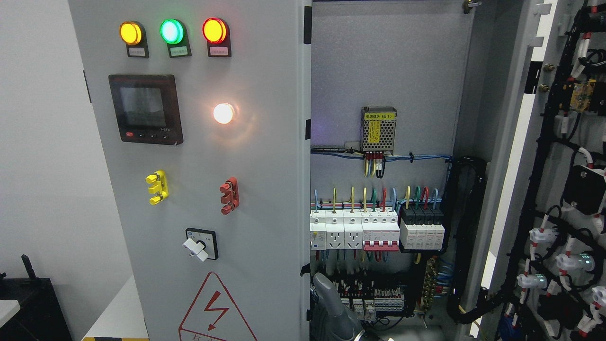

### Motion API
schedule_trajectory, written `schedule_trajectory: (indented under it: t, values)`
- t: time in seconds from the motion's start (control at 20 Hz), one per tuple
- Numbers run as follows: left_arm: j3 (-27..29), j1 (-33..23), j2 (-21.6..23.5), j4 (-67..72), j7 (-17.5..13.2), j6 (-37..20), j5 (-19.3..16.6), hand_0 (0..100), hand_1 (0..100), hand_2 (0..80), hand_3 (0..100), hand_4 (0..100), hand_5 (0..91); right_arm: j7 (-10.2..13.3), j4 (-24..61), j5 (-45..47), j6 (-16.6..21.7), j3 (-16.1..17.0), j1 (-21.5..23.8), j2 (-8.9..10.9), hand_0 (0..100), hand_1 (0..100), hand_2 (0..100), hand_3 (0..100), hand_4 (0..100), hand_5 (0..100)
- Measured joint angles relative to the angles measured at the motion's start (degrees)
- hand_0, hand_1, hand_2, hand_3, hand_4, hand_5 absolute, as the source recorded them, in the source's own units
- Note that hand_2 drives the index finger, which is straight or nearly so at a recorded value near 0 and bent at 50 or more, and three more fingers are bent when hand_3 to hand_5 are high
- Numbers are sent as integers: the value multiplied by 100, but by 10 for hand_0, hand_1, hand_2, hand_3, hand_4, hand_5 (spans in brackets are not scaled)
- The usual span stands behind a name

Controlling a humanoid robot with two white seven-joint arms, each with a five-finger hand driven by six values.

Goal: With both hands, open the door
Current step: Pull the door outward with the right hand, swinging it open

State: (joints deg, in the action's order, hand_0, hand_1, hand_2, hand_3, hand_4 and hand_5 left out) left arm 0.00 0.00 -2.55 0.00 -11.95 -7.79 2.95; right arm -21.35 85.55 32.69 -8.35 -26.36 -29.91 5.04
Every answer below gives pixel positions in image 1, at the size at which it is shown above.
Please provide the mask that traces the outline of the dark grey robot hand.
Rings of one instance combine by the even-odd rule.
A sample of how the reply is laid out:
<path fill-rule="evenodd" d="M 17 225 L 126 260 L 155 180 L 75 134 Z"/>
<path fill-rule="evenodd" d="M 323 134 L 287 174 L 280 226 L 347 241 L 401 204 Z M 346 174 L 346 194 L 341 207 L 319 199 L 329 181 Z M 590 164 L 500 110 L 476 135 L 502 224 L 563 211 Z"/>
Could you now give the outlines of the dark grey robot hand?
<path fill-rule="evenodd" d="M 312 311 L 310 335 L 316 341 L 381 341 L 373 332 L 366 332 L 351 309 L 342 304 L 335 285 L 323 274 L 314 275 L 312 282 L 318 298 Z"/>

